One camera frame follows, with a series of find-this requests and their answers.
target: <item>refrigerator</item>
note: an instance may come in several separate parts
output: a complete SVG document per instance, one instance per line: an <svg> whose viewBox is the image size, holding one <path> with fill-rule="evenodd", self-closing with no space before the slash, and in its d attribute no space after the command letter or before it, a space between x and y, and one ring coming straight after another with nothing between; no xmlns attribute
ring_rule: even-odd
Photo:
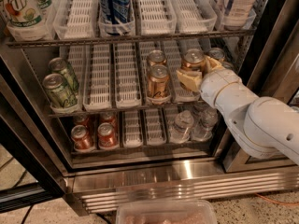
<svg viewBox="0 0 299 224"><path fill-rule="evenodd" d="M36 182L0 191L0 211L63 197L79 216L85 216L135 201L210 200L297 189L299 168L293 161L280 152L266 160L251 157L231 136L221 115L210 139L170 142L174 117L192 110L200 97L180 92L171 73L171 100L149 104L144 71L153 49L165 52L171 71L171 65L180 66L187 49L221 48L247 87L295 109L299 106L298 1L257 0L253 24L235 31L145 34L145 13L139 10L140 1L132 0L135 32L129 35L98 36L97 24L95 36L87 38L74 38L63 29L54 39L37 41L1 34L0 144ZM62 7L57 6L56 16L63 13ZM5 27L3 10L1 15ZM62 22L57 17L54 21ZM49 61L59 56L72 63L79 81L81 109L72 113L55 113L42 86ZM122 83L121 71L126 80ZM103 86L91 83L102 81ZM96 130L100 115L107 111L116 114L120 146L100 149L94 133L96 149L77 152L71 139L73 117L91 116Z"/></svg>

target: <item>red can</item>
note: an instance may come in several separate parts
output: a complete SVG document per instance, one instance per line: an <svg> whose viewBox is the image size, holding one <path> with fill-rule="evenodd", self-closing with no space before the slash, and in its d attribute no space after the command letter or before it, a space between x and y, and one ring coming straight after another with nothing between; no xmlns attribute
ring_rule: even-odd
<svg viewBox="0 0 299 224"><path fill-rule="evenodd" d="M120 146L112 124L102 123L97 129L97 134L99 137L99 148L104 150L111 150Z"/></svg>
<svg viewBox="0 0 299 224"><path fill-rule="evenodd" d="M75 125L84 125L90 132L91 136L94 134L93 119L87 115L79 115L73 117Z"/></svg>
<svg viewBox="0 0 299 224"><path fill-rule="evenodd" d="M71 138L75 142L74 150L89 152L95 149L93 139L84 125L77 125L72 129Z"/></svg>
<svg viewBox="0 0 299 224"><path fill-rule="evenodd" d="M110 123L112 124L114 131L117 133L119 130L118 120L116 118L115 113L113 112L105 112L100 115L100 123Z"/></svg>

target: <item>brown can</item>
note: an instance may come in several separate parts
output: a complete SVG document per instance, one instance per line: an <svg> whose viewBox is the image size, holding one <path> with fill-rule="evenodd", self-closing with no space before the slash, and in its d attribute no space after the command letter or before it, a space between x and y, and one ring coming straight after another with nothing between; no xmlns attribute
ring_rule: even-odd
<svg viewBox="0 0 299 224"><path fill-rule="evenodd" d="M169 74L163 65L154 65L148 71L148 97L161 99L169 96Z"/></svg>
<svg viewBox="0 0 299 224"><path fill-rule="evenodd" d="M166 65L167 58L166 58L164 52L162 52L159 49L155 49L149 53L149 55L147 57L147 63L148 63L148 66L153 66L153 65L157 65L157 64Z"/></svg>
<svg viewBox="0 0 299 224"><path fill-rule="evenodd" d="M105 112L100 115L100 123L110 123L112 124L114 131L118 132L118 120L116 118L115 113L113 112Z"/></svg>
<svg viewBox="0 0 299 224"><path fill-rule="evenodd" d="M200 49L188 49L181 59L181 68L185 71L204 72L206 69L206 56Z"/></svg>
<svg viewBox="0 0 299 224"><path fill-rule="evenodd" d="M119 146L116 133L112 124L102 123L97 129L99 137L98 146L104 150L111 150Z"/></svg>
<svg viewBox="0 0 299 224"><path fill-rule="evenodd" d="M71 138L75 142L74 148L77 152L94 150L93 139L84 125L77 125L72 129Z"/></svg>
<svg viewBox="0 0 299 224"><path fill-rule="evenodd" d="M218 62L224 62L225 61L225 52L223 49L219 48L212 48L208 51L207 55L211 58L214 58Z"/></svg>
<svg viewBox="0 0 299 224"><path fill-rule="evenodd" d="M93 119L88 115L74 116L73 121L75 125L84 125L91 135L94 134Z"/></svg>

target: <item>robotic arm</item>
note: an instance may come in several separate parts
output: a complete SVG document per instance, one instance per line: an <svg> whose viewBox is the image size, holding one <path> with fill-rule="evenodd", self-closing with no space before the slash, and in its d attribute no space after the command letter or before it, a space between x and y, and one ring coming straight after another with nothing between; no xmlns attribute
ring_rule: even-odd
<svg viewBox="0 0 299 224"><path fill-rule="evenodd" d="M233 71L205 75L201 97L224 117L235 141L250 156L267 159L278 150L299 165L299 114L271 97L258 97Z"/></svg>

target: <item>beverage cooler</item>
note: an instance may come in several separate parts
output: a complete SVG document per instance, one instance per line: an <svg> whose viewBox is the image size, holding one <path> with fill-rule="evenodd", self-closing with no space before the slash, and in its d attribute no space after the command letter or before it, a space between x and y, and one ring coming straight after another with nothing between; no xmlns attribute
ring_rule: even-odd
<svg viewBox="0 0 299 224"><path fill-rule="evenodd" d="M255 0L237 26L215 1L128 0L125 6L121 0L118 6L128 15L113 10L116 24L111 14L103 16L115 0L51 0L43 26L30 30L13 26L0 0L0 143L37 180L0 192L1 211L64 197L84 216L134 201L298 188L296 161L279 151L271 158L251 157L221 113L200 92L187 91L177 72L189 50L207 57L214 51L222 57L213 61L233 70L258 96L298 110L299 0ZM156 82L149 63L161 56L169 82L167 95L155 100L149 96ZM50 99L45 77L55 61L67 61L75 72L67 86L75 105L60 108ZM161 91L157 86L154 91ZM200 130L207 110L216 119ZM173 135L178 114L194 120L180 141ZM88 140L79 142L82 129Z"/></svg>

